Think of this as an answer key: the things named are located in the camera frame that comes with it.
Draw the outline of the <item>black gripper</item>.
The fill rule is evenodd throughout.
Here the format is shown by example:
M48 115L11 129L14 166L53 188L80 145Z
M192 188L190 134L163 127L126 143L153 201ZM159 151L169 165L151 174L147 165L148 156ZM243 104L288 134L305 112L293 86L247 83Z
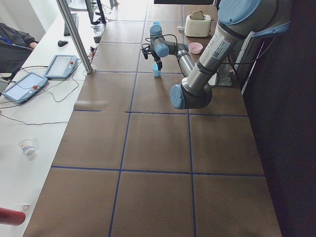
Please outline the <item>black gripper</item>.
M160 61L160 57L158 57L158 55L155 52L152 52L152 56L154 58L154 61L157 64L158 70L162 69L162 62Z

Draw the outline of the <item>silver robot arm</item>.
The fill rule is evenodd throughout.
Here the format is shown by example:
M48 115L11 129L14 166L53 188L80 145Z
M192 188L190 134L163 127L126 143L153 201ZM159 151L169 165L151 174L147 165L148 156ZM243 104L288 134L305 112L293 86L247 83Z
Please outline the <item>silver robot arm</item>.
M289 29L292 1L290 0L222 0L219 4L215 33L204 52L193 63L187 47L164 39L161 25L150 27L150 46L143 54L152 54L159 69L161 58L174 55L184 74L180 84L170 90L174 108L199 109L212 99L209 80L227 58L235 44L250 32L255 37L270 38Z

